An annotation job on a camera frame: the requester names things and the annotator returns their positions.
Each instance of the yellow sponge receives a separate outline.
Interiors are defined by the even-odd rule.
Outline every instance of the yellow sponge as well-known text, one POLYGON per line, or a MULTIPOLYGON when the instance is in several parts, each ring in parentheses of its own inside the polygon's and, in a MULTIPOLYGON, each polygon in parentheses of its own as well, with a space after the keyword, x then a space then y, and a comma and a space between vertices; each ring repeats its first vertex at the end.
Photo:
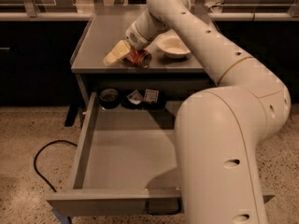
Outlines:
POLYGON ((106 66, 111 66, 114 63, 126 58, 130 53, 131 47, 126 40, 121 40, 112 51, 104 58, 103 62, 106 66))

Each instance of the black cable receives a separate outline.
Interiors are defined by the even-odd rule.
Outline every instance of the black cable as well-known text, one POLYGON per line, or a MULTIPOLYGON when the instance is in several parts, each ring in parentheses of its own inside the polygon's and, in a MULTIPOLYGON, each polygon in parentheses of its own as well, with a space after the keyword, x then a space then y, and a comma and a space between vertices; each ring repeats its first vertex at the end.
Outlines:
MULTIPOLYGON (((45 146, 43 146, 41 149, 39 149, 39 151, 36 153, 36 155, 35 155, 35 158, 34 158, 34 167, 35 167, 35 171, 36 171, 36 173, 49 185, 49 187, 54 191, 54 192, 57 192, 57 190, 56 190, 56 188, 49 182, 49 180, 45 177, 45 176, 43 176, 39 171, 38 171, 38 169, 37 169, 37 166, 36 166, 36 162, 37 162, 37 158, 38 158, 38 156, 39 156, 39 154, 46 148, 46 147, 49 147, 49 146, 51 146, 51 145, 54 145, 54 144, 56 144, 56 143, 67 143, 67 144, 69 144, 69 145, 71 145, 71 146, 74 146, 74 147, 76 147, 77 145, 75 144, 75 143, 73 143, 73 142, 70 142, 70 141, 67 141, 67 140, 55 140, 55 141, 52 141, 52 142, 50 142, 50 143, 48 143, 48 144, 46 144, 45 146)), ((68 221, 69 221, 69 223, 72 223, 72 219, 71 219, 71 217, 67 217, 67 219, 68 219, 68 221)))

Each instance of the drawer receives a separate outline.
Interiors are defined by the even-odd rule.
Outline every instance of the drawer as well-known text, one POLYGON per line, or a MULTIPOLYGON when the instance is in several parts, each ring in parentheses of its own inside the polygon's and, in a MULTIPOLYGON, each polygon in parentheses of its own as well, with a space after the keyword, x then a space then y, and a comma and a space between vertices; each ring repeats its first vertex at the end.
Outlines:
POLYGON ((47 195, 62 216, 175 214, 181 211, 174 121, 164 109, 103 109, 92 93, 66 192, 47 195))

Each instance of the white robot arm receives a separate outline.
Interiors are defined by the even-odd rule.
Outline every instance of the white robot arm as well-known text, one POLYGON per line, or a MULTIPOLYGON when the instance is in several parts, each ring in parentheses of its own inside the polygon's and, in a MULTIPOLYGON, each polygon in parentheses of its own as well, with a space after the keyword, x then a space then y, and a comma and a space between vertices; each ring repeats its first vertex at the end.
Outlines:
POLYGON ((189 0, 147 0, 127 30, 143 49, 174 29, 218 86, 189 97, 176 119, 176 154, 188 224, 266 224, 256 145, 286 122, 291 98, 263 64, 195 17, 189 0))

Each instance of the floor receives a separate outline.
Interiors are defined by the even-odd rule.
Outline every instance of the floor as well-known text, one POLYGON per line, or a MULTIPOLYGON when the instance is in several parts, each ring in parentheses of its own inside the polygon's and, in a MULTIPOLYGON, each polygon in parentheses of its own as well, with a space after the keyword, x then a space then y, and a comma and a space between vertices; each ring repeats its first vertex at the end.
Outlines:
MULTIPOLYGON (((50 188, 34 171, 34 156, 47 143, 65 139, 76 143, 79 118, 65 127, 68 107, 0 107, 0 223, 59 223, 45 201, 50 188)), ((299 223, 299 104, 282 130, 257 147, 262 183, 276 196, 266 205, 270 224, 299 223)), ((47 147, 37 167, 58 191, 64 191, 76 148, 66 143, 47 147)), ((74 217, 73 223, 185 223, 171 217, 74 217)))

